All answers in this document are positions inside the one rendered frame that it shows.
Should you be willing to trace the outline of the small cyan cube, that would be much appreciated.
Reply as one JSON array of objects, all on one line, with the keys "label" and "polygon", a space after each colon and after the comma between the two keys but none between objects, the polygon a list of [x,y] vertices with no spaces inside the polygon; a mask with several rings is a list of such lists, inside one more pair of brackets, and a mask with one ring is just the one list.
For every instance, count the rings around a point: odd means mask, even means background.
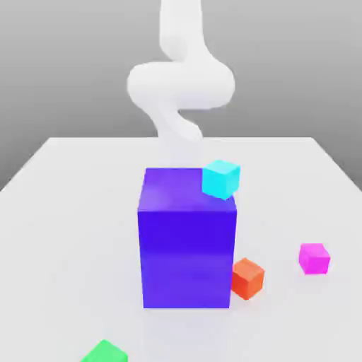
[{"label": "small cyan cube", "polygon": [[202,168],[202,192],[227,200],[240,185],[241,167],[224,160],[215,160]]}]

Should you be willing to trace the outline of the small orange cube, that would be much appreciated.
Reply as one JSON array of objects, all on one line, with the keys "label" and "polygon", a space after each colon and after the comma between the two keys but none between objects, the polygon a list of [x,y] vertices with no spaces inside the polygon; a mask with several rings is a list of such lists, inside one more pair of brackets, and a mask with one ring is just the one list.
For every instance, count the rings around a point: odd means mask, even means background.
[{"label": "small orange cube", "polygon": [[259,265],[243,258],[233,265],[231,290],[242,299],[249,300],[262,289],[264,273]]}]

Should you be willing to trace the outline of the small magenta cube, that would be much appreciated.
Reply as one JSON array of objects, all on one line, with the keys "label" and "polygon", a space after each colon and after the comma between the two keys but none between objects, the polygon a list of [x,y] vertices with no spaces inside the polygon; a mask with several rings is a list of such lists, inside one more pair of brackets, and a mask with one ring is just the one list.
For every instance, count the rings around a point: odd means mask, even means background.
[{"label": "small magenta cube", "polygon": [[327,274],[331,257],[322,243],[300,245],[299,265],[306,275]]}]

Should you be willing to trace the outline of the small green cube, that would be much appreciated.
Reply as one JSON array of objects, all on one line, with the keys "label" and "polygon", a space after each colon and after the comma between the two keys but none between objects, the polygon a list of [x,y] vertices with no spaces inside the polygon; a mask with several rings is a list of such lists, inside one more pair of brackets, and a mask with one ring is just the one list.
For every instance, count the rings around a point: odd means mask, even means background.
[{"label": "small green cube", "polygon": [[100,341],[81,362],[128,362],[128,355],[110,343],[108,340]]}]

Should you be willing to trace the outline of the large purple box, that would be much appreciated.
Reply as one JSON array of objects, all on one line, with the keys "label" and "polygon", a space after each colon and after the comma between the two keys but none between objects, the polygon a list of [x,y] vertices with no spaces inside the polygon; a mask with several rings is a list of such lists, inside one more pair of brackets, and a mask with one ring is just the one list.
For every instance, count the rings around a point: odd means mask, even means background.
[{"label": "large purple box", "polygon": [[145,308],[228,308],[237,208],[199,168],[147,168],[137,209]]}]

